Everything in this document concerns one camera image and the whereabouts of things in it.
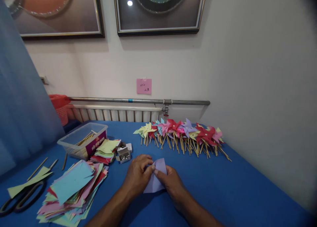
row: scissor handle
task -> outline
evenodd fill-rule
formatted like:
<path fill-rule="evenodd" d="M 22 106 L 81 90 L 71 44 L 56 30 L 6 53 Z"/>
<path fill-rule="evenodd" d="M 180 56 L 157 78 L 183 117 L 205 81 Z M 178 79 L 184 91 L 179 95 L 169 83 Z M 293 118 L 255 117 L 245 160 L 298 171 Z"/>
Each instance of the scissor handle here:
<path fill-rule="evenodd" d="M 35 195 L 35 197 L 33 197 L 33 199 L 29 201 L 29 203 L 27 203 L 26 205 L 23 205 L 33 195 L 33 193 L 36 191 L 36 189 L 39 186 L 42 186 L 42 187 L 41 187 L 40 191 Z M 31 205 L 33 205 L 37 201 L 37 199 L 43 194 L 45 187 L 46 187 L 46 181 L 37 182 L 32 187 L 32 189 L 30 189 L 27 192 L 27 194 L 24 196 L 24 198 L 18 202 L 17 206 L 14 209 L 14 212 L 21 213 L 21 212 L 25 211 L 26 209 L 28 209 Z"/>
<path fill-rule="evenodd" d="M 14 210 L 14 208 L 17 206 L 17 202 L 18 201 L 14 205 L 12 205 L 9 209 L 6 209 L 7 206 L 11 203 L 12 200 L 13 199 L 10 198 L 9 200 L 7 200 L 5 202 L 5 204 L 3 204 L 3 206 L 0 209 L 0 217 L 4 217 L 4 216 L 10 214 Z"/>

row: blue curtain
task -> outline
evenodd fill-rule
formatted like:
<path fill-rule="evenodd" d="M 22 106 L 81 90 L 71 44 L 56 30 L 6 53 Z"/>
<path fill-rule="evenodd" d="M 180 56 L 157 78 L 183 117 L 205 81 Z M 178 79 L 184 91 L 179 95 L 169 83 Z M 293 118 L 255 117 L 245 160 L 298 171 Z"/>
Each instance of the blue curtain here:
<path fill-rule="evenodd" d="M 0 175 L 63 135 L 61 121 L 0 0 Z"/>

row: framed picture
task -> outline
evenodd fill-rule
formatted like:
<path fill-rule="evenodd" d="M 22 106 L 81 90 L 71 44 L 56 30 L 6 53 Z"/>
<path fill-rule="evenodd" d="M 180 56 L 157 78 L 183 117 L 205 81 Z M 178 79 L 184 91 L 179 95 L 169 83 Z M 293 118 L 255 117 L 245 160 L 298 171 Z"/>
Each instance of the framed picture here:
<path fill-rule="evenodd" d="M 196 34 L 205 0 L 115 0 L 119 36 Z"/>
<path fill-rule="evenodd" d="M 99 0 L 4 0 L 24 40 L 105 37 Z"/>

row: fingers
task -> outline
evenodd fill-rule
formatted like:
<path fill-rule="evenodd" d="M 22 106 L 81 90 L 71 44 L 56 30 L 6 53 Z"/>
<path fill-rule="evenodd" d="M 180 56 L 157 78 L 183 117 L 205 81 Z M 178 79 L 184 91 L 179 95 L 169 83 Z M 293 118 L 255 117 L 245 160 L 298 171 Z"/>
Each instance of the fingers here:
<path fill-rule="evenodd" d="M 152 157 L 150 155 L 147 155 L 147 154 L 141 154 L 141 155 L 136 157 L 136 159 L 138 159 L 138 160 L 141 160 L 143 158 L 152 159 Z"/>
<path fill-rule="evenodd" d="M 141 162 L 141 168 L 144 169 L 147 165 L 152 165 L 154 162 L 152 159 L 143 159 Z"/>
<path fill-rule="evenodd" d="M 151 175 L 152 175 L 152 173 L 153 173 L 154 170 L 155 170 L 155 166 L 154 166 L 154 165 L 148 166 L 148 167 L 146 168 L 146 170 L 145 170 L 145 172 L 144 172 L 143 175 L 144 175 L 148 180 L 150 180 Z"/>
<path fill-rule="evenodd" d="M 172 172 L 173 172 L 173 168 L 172 168 L 172 167 L 170 167 L 170 166 L 168 166 L 168 165 L 165 165 L 165 166 L 166 166 L 166 172 L 167 172 L 167 175 L 172 174 Z"/>
<path fill-rule="evenodd" d="M 154 174 L 158 178 L 158 180 L 160 180 L 160 182 L 165 184 L 167 175 L 165 175 L 164 173 L 162 173 L 161 171 L 157 169 L 154 170 Z"/>

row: red basket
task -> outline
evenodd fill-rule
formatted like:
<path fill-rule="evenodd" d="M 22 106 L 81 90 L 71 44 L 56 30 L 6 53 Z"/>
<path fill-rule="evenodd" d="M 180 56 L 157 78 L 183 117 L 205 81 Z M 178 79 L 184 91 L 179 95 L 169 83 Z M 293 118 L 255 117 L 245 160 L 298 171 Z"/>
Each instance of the red basket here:
<path fill-rule="evenodd" d="M 67 111 L 66 106 L 62 106 L 60 108 L 55 109 L 58 117 L 60 118 L 60 121 L 62 122 L 62 126 L 68 124 L 68 117 L 67 117 Z"/>
<path fill-rule="evenodd" d="M 53 103 L 53 106 L 56 110 L 56 113 L 58 114 L 58 117 L 60 118 L 60 121 L 62 122 L 62 126 L 67 125 L 68 123 L 68 117 L 67 117 L 67 111 L 66 111 L 66 105 L 70 103 L 70 100 L 65 95 L 49 95 L 51 102 Z"/>

